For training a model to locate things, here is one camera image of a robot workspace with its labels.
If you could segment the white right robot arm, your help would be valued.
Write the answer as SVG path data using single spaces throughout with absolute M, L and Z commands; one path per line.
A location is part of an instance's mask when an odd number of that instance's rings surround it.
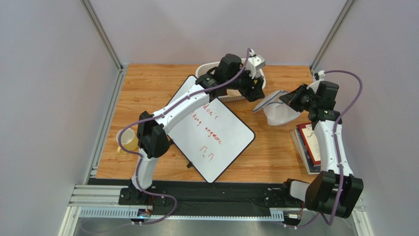
M 302 111 L 308 111 L 314 134 L 318 140 L 321 171 L 311 182 L 288 179 L 284 188 L 289 199 L 304 202 L 306 208 L 331 217 L 348 218 L 362 191 L 363 181 L 354 177 L 346 159 L 342 141 L 342 114 L 334 110 L 338 84 L 317 81 L 302 84 L 286 93 L 277 91 L 260 102 L 255 109 L 276 105 L 281 113 L 270 125 L 287 123 Z

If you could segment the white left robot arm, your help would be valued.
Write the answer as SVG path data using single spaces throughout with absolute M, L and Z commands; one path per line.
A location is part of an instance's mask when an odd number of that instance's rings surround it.
M 264 98 L 265 78 L 261 69 L 265 65 L 263 57 L 255 54 L 252 49 L 248 49 L 245 59 L 226 54 L 204 74 L 195 77 L 194 84 L 181 97 L 153 114 L 140 114 L 135 123 L 137 143 L 133 150 L 122 144 L 122 136 L 131 126 L 123 128 L 117 135 L 119 148 L 138 156 L 136 170 L 127 187 L 128 192 L 123 194 L 123 200 L 131 200 L 141 205 L 151 202 L 155 194 L 148 189 L 152 184 L 156 164 L 171 145 L 167 136 L 188 114 L 225 95 L 227 90 L 237 90 L 249 102 Z

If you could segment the white mesh laundry bag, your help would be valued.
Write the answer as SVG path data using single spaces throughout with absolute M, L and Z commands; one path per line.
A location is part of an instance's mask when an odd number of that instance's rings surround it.
M 267 117 L 267 123 L 270 126 L 279 126 L 287 124 L 297 119 L 301 112 L 297 112 L 280 100 L 280 96 L 288 94 L 288 91 L 278 90 L 266 96 L 252 110 L 253 113 L 263 110 Z

